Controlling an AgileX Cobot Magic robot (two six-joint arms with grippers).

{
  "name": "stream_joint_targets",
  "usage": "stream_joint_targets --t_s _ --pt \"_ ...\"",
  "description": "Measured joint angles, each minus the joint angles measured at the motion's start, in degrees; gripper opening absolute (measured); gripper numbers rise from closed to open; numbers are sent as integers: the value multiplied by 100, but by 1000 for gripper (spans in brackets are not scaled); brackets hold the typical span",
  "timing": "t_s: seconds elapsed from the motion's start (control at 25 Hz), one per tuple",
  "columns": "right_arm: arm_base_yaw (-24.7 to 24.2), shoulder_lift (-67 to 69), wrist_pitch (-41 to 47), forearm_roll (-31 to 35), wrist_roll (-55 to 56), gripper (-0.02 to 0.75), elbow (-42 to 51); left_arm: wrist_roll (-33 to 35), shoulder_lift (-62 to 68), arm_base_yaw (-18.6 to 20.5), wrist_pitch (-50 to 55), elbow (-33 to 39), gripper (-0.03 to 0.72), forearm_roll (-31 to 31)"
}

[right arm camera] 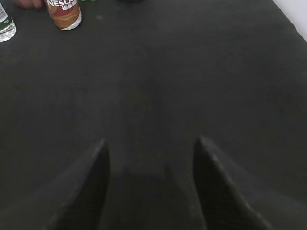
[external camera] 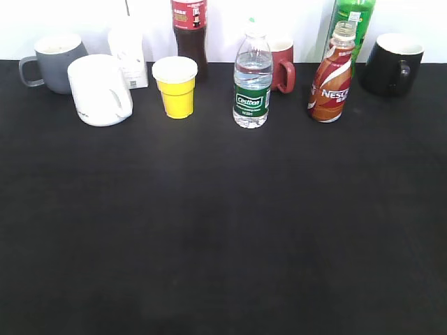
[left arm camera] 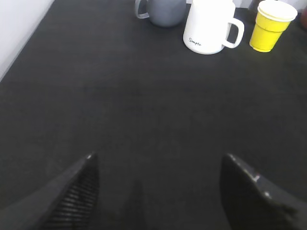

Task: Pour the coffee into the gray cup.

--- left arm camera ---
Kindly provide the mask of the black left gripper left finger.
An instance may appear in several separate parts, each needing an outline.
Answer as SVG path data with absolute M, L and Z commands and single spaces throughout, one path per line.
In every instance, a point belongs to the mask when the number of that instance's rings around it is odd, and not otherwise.
M 98 156 L 91 153 L 0 212 L 2 230 L 85 230 L 99 194 Z

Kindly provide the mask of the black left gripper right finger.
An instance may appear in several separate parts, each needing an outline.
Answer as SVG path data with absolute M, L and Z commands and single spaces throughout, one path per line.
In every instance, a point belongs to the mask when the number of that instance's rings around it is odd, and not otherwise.
M 305 230 L 307 204 L 233 154 L 222 157 L 220 197 L 233 230 Z

